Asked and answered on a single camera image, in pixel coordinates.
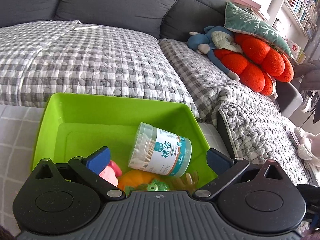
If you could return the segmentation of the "tan toy octopus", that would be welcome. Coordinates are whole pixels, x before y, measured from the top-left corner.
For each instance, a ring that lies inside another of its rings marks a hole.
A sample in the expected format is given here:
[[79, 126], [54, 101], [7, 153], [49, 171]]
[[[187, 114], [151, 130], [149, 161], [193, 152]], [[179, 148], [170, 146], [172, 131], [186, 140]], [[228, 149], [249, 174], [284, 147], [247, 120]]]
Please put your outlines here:
[[171, 181], [173, 189], [177, 191], [188, 191], [192, 194], [199, 182], [199, 174], [197, 171], [186, 172], [180, 178], [175, 178]]

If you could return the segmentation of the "green plastic cookie box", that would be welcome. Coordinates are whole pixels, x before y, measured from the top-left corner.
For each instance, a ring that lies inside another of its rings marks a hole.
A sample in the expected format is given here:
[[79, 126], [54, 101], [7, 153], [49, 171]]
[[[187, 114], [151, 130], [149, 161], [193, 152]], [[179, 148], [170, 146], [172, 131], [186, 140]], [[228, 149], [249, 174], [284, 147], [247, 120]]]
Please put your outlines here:
[[188, 138], [192, 155], [187, 171], [197, 171], [199, 186], [217, 177], [207, 164], [209, 150], [190, 108], [182, 103], [56, 93], [46, 105], [37, 136], [33, 164], [43, 158], [66, 163], [87, 157], [103, 146], [123, 173], [130, 170], [129, 158], [141, 122]]

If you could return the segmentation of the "grey patterned quilt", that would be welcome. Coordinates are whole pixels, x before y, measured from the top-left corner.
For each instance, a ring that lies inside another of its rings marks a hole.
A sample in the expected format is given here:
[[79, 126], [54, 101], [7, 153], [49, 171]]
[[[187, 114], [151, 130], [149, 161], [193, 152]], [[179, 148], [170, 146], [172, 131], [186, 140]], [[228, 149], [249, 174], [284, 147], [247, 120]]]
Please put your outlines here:
[[294, 127], [282, 115], [235, 104], [221, 106], [217, 113], [217, 131], [231, 157], [257, 165], [274, 159], [295, 185], [312, 184], [310, 172], [286, 131]]

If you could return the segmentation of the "orange toy carrot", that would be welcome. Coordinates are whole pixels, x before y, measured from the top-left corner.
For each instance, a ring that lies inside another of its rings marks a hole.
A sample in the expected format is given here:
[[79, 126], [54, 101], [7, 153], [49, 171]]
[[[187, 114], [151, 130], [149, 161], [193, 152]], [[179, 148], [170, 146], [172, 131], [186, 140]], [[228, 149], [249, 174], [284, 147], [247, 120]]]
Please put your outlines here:
[[131, 170], [118, 179], [118, 188], [127, 195], [131, 191], [169, 191], [170, 187], [155, 173]]

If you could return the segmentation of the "cotton swab jar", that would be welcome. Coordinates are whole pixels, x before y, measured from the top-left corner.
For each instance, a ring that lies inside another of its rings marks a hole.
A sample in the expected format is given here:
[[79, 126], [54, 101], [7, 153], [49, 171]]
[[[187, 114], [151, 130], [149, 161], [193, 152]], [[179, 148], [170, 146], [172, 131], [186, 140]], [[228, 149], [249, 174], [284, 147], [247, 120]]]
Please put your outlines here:
[[180, 178], [189, 166], [191, 154], [188, 138], [142, 122], [137, 129], [128, 167]]

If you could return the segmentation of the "light grey grid blanket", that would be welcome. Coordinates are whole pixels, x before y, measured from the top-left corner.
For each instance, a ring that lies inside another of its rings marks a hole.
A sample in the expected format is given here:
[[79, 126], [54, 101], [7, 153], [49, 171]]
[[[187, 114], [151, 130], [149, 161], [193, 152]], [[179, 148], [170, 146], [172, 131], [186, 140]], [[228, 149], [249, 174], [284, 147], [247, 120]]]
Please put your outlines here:
[[20, 233], [13, 201], [29, 177], [44, 109], [1, 105], [1, 226]]

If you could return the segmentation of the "red flower cushion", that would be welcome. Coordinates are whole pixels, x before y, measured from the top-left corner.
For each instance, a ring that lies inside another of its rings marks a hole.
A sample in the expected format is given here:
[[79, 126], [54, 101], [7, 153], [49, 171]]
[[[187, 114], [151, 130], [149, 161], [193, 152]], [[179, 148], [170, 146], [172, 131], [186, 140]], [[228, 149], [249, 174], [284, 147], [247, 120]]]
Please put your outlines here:
[[214, 49], [213, 53], [227, 69], [238, 75], [243, 85], [271, 96], [275, 81], [292, 81], [293, 66], [286, 55], [251, 35], [236, 33], [234, 38], [242, 53], [225, 48]]

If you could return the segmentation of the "grey checkered quilt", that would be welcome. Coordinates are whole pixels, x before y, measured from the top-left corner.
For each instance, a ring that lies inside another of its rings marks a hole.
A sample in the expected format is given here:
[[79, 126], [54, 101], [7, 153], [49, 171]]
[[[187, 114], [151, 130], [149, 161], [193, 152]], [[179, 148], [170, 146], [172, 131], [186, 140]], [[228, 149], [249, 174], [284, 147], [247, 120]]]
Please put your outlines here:
[[280, 113], [184, 42], [79, 21], [2, 28], [1, 103], [42, 108], [54, 93], [180, 102], [211, 124], [228, 104]]

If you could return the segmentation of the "grey chair with jacket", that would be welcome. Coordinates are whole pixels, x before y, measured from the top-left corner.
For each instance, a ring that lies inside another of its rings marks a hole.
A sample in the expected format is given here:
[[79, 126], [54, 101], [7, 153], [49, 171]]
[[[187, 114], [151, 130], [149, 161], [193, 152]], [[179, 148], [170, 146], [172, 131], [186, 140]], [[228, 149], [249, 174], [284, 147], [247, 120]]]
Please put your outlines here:
[[300, 110], [303, 113], [310, 112], [310, 117], [313, 115], [313, 124], [319, 121], [319, 72], [319, 60], [302, 63], [294, 68], [294, 78], [300, 79], [298, 91], [303, 98]]

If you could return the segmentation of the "blue plush monkey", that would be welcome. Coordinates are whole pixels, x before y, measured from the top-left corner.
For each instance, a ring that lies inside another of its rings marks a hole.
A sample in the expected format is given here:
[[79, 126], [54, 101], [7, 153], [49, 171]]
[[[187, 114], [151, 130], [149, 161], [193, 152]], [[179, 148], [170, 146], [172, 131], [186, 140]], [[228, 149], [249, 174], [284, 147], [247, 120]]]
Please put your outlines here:
[[240, 80], [240, 77], [235, 72], [226, 68], [214, 54], [214, 50], [216, 49], [243, 53], [241, 47], [236, 44], [231, 31], [222, 26], [207, 26], [204, 28], [204, 34], [198, 32], [190, 32], [189, 34], [190, 37], [187, 45], [190, 49], [199, 54], [207, 55], [210, 61], [232, 80]]

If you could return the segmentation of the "green snowflake pillow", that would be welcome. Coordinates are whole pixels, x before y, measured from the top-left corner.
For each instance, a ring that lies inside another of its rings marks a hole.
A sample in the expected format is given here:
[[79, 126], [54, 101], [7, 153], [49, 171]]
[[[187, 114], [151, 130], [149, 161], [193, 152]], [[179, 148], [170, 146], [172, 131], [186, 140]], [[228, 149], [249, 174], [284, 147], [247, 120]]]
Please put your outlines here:
[[264, 20], [244, 11], [232, 2], [227, 2], [225, 7], [224, 27], [235, 33], [242, 33], [257, 37], [288, 58], [293, 58], [291, 50], [285, 39]]

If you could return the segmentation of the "pink box on sofa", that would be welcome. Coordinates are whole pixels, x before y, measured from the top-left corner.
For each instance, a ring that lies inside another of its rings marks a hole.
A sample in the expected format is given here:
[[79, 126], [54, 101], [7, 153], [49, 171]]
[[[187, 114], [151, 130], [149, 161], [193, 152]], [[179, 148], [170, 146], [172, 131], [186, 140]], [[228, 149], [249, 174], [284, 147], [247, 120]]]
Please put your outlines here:
[[261, 5], [252, 0], [233, 0], [233, 2], [242, 8], [249, 9], [266, 21], [270, 19], [270, 15], [266, 11], [263, 11]]

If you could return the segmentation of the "dark grey sofa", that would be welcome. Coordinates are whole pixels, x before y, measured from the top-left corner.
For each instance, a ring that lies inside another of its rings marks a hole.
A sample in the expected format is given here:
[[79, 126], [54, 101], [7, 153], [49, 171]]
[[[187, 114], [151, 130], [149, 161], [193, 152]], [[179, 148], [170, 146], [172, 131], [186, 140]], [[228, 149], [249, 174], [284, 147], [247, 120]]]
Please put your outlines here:
[[[228, 0], [1, 0], [1, 29], [39, 21], [79, 21], [146, 33], [154, 38], [186, 41], [189, 32], [225, 23]], [[288, 117], [301, 97], [277, 82], [279, 115]]]

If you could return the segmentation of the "white bookshelf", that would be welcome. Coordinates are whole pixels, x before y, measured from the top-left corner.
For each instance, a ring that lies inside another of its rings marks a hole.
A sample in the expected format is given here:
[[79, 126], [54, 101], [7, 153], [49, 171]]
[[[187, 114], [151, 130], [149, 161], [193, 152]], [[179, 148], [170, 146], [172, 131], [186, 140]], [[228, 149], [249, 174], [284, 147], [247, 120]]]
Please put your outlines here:
[[295, 64], [308, 61], [319, 37], [319, 0], [271, 0], [269, 22], [288, 43]]

